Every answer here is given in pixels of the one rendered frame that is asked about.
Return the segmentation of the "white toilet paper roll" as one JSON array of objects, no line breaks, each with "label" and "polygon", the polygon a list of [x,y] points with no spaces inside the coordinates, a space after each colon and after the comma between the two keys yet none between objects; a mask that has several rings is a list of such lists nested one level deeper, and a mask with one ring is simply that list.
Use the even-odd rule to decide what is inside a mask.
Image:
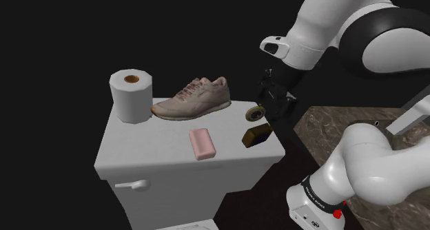
[{"label": "white toilet paper roll", "polygon": [[147,121],[153,106],[152,76],[143,70],[119,70],[110,76],[116,115],[124,123],[138,124]]}]

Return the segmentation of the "pink soap bar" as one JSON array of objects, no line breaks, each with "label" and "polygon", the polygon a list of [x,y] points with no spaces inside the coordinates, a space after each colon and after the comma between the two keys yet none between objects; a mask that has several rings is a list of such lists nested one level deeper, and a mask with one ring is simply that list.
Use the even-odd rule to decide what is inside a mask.
[{"label": "pink soap bar", "polygon": [[189,137],[195,159],[206,160],[215,157],[216,149],[206,128],[190,130]]}]

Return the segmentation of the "cream tape roll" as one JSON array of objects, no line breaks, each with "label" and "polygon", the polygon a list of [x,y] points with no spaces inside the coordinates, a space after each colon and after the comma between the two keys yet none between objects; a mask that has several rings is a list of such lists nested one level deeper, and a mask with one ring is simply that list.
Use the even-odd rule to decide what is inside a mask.
[{"label": "cream tape roll", "polygon": [[245,119],[250,122],[259,121],[266,114],[266,110],[262,106],[254,106],[247,110],[245,113]]}]

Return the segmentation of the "pink beige sneaker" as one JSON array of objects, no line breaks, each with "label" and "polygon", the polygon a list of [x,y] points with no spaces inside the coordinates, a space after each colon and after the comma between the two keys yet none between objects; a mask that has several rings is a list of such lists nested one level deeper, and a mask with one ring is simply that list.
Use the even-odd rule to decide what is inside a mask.
[{"label": "pink beige sneaker", "polygon": [[169,121],[188,121],[231,105],[229,86],[223,76],[215,81],[196,78],[174,97],[151,106],[153,115]]}]

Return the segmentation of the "brown marble robot stand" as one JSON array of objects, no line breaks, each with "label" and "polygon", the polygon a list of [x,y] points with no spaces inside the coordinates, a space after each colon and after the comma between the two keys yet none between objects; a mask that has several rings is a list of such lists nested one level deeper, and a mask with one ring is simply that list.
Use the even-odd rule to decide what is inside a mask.
[{"label": "brown marble robot stand", "polygon": [[[339,143],[347,126],[354,121],[375,123],[394,150],[415,145],[430,136],[430,125],[421,122],[399,136],[385,130],[405,112],[402,108],[312,106],[298,121],[294,131],[314,160],[322,165]],[[356,196],[347,201],[353,216],[346,216],[346,227],[363,230],[430,230],[430,187],[413,192],[398,205],[381,207]]]}]

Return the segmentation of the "brown and blue box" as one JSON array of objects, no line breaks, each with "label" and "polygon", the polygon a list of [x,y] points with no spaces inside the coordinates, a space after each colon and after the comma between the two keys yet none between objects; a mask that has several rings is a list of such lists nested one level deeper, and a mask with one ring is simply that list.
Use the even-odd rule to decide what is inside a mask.
[{"label": "brown and blue box", "polygon": [[273,129],[269,123],[249,128],[243,138],[242,143],[246,148],[265,142],[272,134]]}]

